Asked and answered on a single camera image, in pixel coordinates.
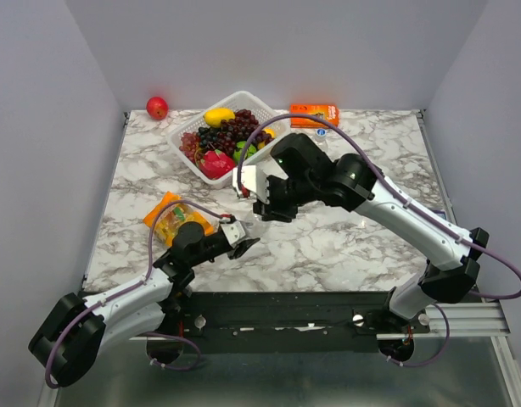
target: yellow fruit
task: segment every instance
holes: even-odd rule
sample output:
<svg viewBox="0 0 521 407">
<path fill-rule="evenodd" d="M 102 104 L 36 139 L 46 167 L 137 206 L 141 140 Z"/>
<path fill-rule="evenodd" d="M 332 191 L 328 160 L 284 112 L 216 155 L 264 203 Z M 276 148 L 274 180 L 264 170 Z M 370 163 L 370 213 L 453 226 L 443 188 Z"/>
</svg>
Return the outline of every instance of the yellow fruit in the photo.
<svg viewBox="0 0 521 407">
<path fill-rule="evenodd" d="M 230 120 L 235 118 L 236 116 L 234 115 L 234 112 L 227 108 L 212 109 L 204 113 L 204 121 L 206 122 L 206 125 L 211 127 L 221 127 L 221 120 Z"/>
<path fill-rule="evenodd" d="M 272 130 L 270 127 L 264 129 L 266 133 L 268 133 L 272 138 L 276 138 L 276 132 Z"/>
</svg>

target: wall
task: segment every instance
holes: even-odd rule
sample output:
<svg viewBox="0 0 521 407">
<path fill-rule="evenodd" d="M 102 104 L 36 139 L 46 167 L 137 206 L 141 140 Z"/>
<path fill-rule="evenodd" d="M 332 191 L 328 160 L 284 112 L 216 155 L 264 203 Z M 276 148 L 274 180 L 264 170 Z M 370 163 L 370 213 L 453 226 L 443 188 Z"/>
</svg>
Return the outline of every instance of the wall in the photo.
<svg viewBox="0 0 521 407">
<path fill-rule="evenodd" d="M 521 267 L 521 0 L 492 0 L 429 105 L 426 123 L 459 222 Z M 518 281 L 481 259 L 479 287 Z M 502 303 L 521 367 L 521 298 Z"/>
<path fill-rule="evenodd" d="M 66 0 L 118 101 L 424 108 L 485 0 Z"/>
<path fill-rule="evenodd" d="M 80 285 L 122 121 L 62 0 L 0 2 L 0 406 L 36 405 L 27 344 Z"/>
</svg>

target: plastic basket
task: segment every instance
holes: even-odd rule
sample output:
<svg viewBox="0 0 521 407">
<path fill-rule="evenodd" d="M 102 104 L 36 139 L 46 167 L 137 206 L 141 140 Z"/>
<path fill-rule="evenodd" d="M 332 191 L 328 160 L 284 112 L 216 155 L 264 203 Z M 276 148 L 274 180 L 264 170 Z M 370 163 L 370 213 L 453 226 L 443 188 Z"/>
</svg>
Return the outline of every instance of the plastic basket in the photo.
<svg viewBox="0 0 521 407">
<path fill-rule="evenodd" d="M 183 133 L 197 131 L 199 127 L 206 126 L 204 122 L 204 113 L 215 108 L 229 108 L 234 111 L 240 109 L 251 110 L 251 113 L 255 115 L 259 123 L 262 123 L 271 117 L 277 116 L 277 112 L 249 92 L 235 92 L 228 98 L 224 98 L 220 102 L 204 110 L 202 113 L 197 114 L 190 121 L 180 125 L 174 131 L 171 131 L 168 134 L 168 143 L 170 144 L 170 148 L 194 174 L 196 174 L 206 184 L 209 184 L 215 188 L 223 188 L 231 183 L 231 171 L 226 173 L 221 178 L 211 180 L 205 176 L 204 173 L 199 168 L 197 168 L 196 165 L 189 161 L 185 154 L 179 150 L 179 147 L 182 145 Z M 270 128 L 273 129 L 276 133 L 276 139 L 264 147 L 261 151 L 246 159 L 244 162 L 245 165 L 254 164 L 264 159 L 268 153 L 270 153 L 270 150 L 283 138 L 283 136 L 287 136 L 290 133 L 290 125 L 288 120 L 280 120 L 273 125 L 270 125 Z"/>
</svg>

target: orange snack bag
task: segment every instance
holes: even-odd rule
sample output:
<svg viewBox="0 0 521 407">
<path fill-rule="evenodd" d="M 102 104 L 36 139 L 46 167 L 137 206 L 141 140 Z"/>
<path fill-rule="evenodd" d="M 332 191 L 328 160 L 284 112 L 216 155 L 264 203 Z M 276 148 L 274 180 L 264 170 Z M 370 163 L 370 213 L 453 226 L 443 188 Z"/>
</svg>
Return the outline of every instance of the orange snack bag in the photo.
<svg viewBox="0 0 521 407">
<path fill-rule="evenodd" d="M 179 195 L 167 192 L 159 204 L 155 206 L 145 218 L 143 218 L 143 223 L 148 227 L 151 227 L 155 216 L 157 216 L 157 214 L 171 201 L 176 201 L 178 199 L 181 199 Z M 170 247 L 172 245 L 172 240 L 174 240 L 174 237 L 177 234 L 177 229 L 186 222 L 199 223 L 204 228 L 206 236 L 215 231 L 215 228 L 211 223 L 209 223 L 209 221 L 207 221 L 199 212 L 192 210 L 184 203 L 178 203 L 177 205 L 167 209 L 165 213 L 162 214 L 157 221 L 154 233 L 163 243 L 166 244 L 166 246 Z"/>
<path fill-rule="evenodd" d="M 325 119 L 333 125 L 338 125 L 339 123 L 339 110 L 333 104 L 291 104 L 290 112 L 313 114 L 319 116 L 321 119 Z M 298 117 L 291 118 L 291 127 L 302 129 L 327 128 L 325 125 L 317 123 L 316 121 Z"/>
</svg>

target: marble table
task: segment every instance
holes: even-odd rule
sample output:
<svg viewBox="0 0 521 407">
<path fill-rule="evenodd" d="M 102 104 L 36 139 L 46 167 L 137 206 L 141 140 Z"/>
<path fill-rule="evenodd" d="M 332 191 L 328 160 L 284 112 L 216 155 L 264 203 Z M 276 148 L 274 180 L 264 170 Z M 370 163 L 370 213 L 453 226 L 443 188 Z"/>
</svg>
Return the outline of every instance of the marble table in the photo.
<svg viewBox="0 0 521 407">
<path fill-rule="evenodd" d="M 173 155 L 168 133 L 197 114 L 171 112 L 161 122 L 132 111 L 99 228 L 84 289 L 97 292 L 144 273 L 148 228 L 143 217 L 171 191 L 238 218 L 252 201 L 238 201 L 230 187 L 210 189 Z M 402 189 L 430 208 L 443 209 L 417 118 L 409 111 L 341 112 L 339 125 Z M 328 155 L 352 151 L 328 134 Z M 272 159 L 262 166 L 279 169 Z M 154 243 L 154 255 L 165 251 Z M 241 259 L 221 256 L 195 268 L 196 291 L 389 290 L 423 271 L 425 258 L 391 231 L 343 209 L 312 203 L 291 224 L 270 222 L 262 239 Z"/>
</svg>

